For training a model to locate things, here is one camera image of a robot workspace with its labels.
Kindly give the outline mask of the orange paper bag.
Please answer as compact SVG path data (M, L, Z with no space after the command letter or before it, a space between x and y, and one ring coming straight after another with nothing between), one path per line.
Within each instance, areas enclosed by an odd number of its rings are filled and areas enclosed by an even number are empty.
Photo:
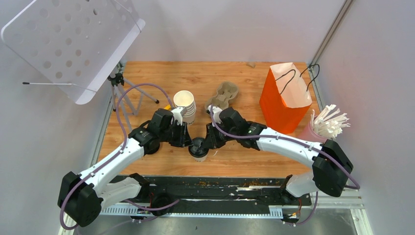
M301 72L294 63L270 66L259 105L266 125L291 134L312 105L312 97Z

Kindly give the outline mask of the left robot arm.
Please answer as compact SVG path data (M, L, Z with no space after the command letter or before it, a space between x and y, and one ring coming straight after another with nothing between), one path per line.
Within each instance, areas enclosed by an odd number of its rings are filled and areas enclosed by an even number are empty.
M117 183L112 180L131 163L156 153L162 142L175 147L190 145L183 121L185 111L185 107L158 109L151 120L125 134L124 142L107 157L79 174L67 173L58 197L61 226L72 229L64 223L65 214L78 226L86 227L103 209L118 202L133 198L145 202L150 197L150 183L143 176L134 173Z

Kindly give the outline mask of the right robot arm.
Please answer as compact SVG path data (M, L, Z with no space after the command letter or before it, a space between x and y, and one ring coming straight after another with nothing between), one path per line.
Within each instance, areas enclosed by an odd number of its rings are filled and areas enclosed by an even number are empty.
M283 203L290 205L315 191L340 197L349 187L353 164L337 142L297 139L261 123L247 121L232 107L223 110L209 105L207 112L211 123L207 124L203 148L218 149L229 141L237 141L244 148L280 154L310 168L307 173L285 178L279 191Z

